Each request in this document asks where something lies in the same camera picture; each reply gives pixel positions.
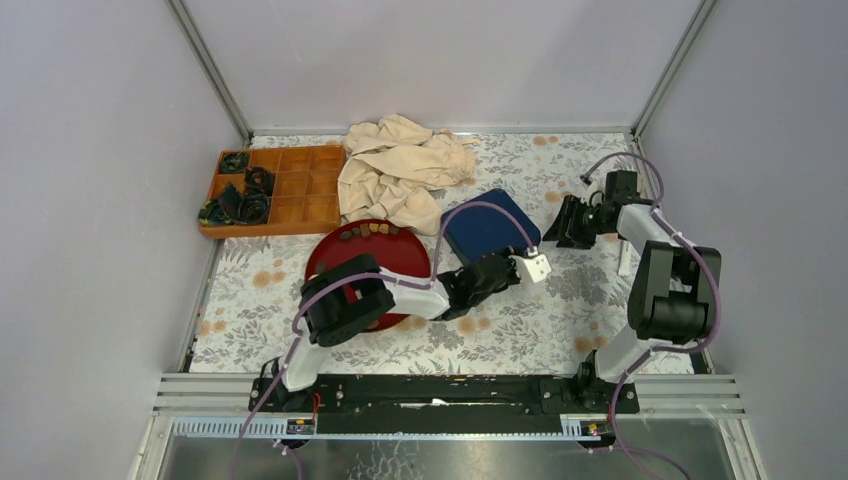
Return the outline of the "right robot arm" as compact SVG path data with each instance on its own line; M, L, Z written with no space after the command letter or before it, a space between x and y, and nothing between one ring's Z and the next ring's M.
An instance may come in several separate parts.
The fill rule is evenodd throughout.
M616 234L639 255L627 301L627 325L587 359L593 373L573 386L575 402L597 412L613 398L610 382L627 378L658 352L689 353L712 338L720 316L720 253L685 240L656 202L637 191L637 175L613 171L600 198L568 195L544 234L559 248L589 250Z

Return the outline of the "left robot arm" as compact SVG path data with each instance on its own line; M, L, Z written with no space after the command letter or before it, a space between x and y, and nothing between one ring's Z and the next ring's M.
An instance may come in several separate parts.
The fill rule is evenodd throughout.
M330 350L368 330L387 314L427 321L465 316L490 296L529 280L527 259L507 250L434 277L402 275L362 254L308 280L292 322L296 339L278 362L272 398L288 411L309 401Z

